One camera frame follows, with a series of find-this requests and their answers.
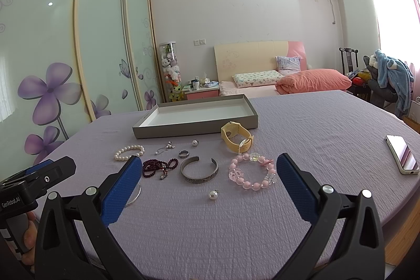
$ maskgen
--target open box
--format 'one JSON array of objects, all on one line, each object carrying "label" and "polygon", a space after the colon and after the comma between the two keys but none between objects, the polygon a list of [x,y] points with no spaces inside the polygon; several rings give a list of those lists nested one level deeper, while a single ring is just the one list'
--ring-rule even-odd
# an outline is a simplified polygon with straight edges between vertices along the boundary
[{"label": "open box", "polygon": [[258,127],[258,114],[244,94],[157,104],[133,132],[137,139],[218,133],[229,121]]}]

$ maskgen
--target pink headboard section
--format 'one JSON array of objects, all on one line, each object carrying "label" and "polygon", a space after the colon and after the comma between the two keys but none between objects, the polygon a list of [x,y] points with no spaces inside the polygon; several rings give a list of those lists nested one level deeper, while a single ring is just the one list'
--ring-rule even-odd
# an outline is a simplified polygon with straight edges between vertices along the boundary
[{"label": "pink headboard section", "polygon": [[300,70],[307,70],[305,48],[302,42],[288,42],[287,57],[300,57]]}]

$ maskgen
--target nightstand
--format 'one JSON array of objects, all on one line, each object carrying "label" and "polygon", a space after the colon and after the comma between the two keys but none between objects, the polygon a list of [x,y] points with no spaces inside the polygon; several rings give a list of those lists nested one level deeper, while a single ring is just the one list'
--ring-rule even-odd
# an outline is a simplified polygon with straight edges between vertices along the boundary
[{"label": "nightstand", "polygon": [[203,98],[214,98],[219,96],[219,86],[214,87],[200,87],[197,91],[184,91],[187,100],[203,99]]}]

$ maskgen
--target purple tablecloth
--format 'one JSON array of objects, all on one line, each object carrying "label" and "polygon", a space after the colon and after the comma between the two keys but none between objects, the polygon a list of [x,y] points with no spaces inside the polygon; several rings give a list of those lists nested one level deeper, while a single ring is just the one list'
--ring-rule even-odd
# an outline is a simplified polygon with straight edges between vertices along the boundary
[{"label": "purple tablecloth", "polygon": [[[273,159],[287,152],[320,184],[331,184],[343,193],[370,189],[382,224],[419,187],[418,175],[400,174],[384,138],[387,134],[403,136],[420,160],[420,136],[394,115],[342,91],[250,101],[259,115],[259,128],[251,130],[255,140],[249,152]],[[203,184],[188,183],[179,167],[163,181],[160,174],[142,178],[138,200],[110,225],[122,249],[149,278],[271,279],[309,229],[283,184],[255,192],[229,180],[228,165],[235,154],[220,134],[137,140],[132,126],[142,115],[101,117],[51,153],[52,160],[70,156],[77,165],[76,174],[53,190],[69,196],[99,186],[122,167],[122,162],[113,160],[121,147],[143,145],[142,161],[146,161],[171,140],[176,148],[162,153],[160,160],[168,161],[186,149],[191,156],[200,157],[186,169],[190,175],[205,175],[211,170],[211,158],[219,162],[219,173]],[[192,147],[193,139],[199,140],[197,147]],[[242,162],[240,166],[251,183],[263,179],[257,163]],[[215,189],[220,191],[219,198],[210,200],[207,194]],[[39,200],[38,216],[44,201],[45,197]],[[77,227],[88,254],[95,258],[83,225]],[[331,255],[341,227],[339,222],[320,262]]]}]

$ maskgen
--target blue gripper pad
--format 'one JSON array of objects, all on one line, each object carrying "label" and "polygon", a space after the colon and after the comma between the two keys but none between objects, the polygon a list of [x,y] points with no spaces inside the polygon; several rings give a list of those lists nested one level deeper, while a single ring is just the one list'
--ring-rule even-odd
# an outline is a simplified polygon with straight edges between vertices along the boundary
[{"label": "blue gripper pad", "polygon": [[43,161],[42,163],[36,164],[33,167],[30,167],[26,170],[25,174],[30,175],[31,173],[43,168],[44,166],[47,166],[48,164],[51,164],[53,161],[51,159],[47,159]]},{"label": "blue gripper pad", "polygon": [[141,177],[142,162],[134,158],[102,201],[101,219],[106,227],[117,222]]},{"label": "blue gripper pad", "polygon": [[318,220],[318,201],[291,162],[281,154],[277,158],[277,174],[303,220],[312,225]]}]

